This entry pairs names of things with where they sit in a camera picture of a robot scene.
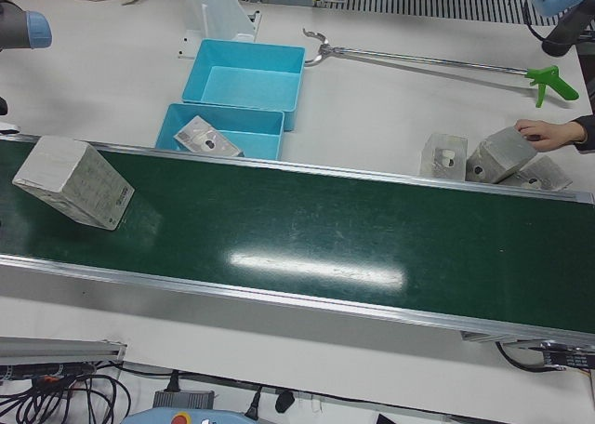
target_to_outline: green grabber handle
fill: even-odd
[[[554,91],[562,96],[564,100],[578,99],[578,93],[575,89],[568,85],[560,78],[560,70],[558,66],[549,66],[543,69],[527,69],[525,78],[532,78],[531,86],[539,85],[537,93],[537,108],[541,108],[543,99],[546,97],[546,86],[551,87]]]

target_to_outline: gray metal block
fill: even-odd
[[[421,153],[419,176],[465,180],[467,139],[433,133]]]
[[[573,180],[547,156],[537,159],[500,182],[512,187],[552,191],[565,189],[572,183]]]
[[[467,161],[467,180],[497,183],[519,170],[537,155],[513,126],[482,140]]]

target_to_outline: sleeve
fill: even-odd
[[[575,142],[576,149],[580,152],[595,150],[595,115],[584,115],[574,120],[585,128],[587,138],[583,142]]]

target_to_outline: blue plastic bin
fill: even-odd
[[[174,139],[174,135],[197,115],[231,140],[245,157],[279,158],[284,120],[282,112],[193,103],[169,105],[155,148],[188,151]]]
[[[305,49],[205,39],[182,99],[189,103],[282,111],[294,129]]]

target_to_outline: human hand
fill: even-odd
[[[550,152],[570,142],[585,140],[585,128],[577,122],[550,124],[542,120],[519,120],[514,126],[539,152]]]

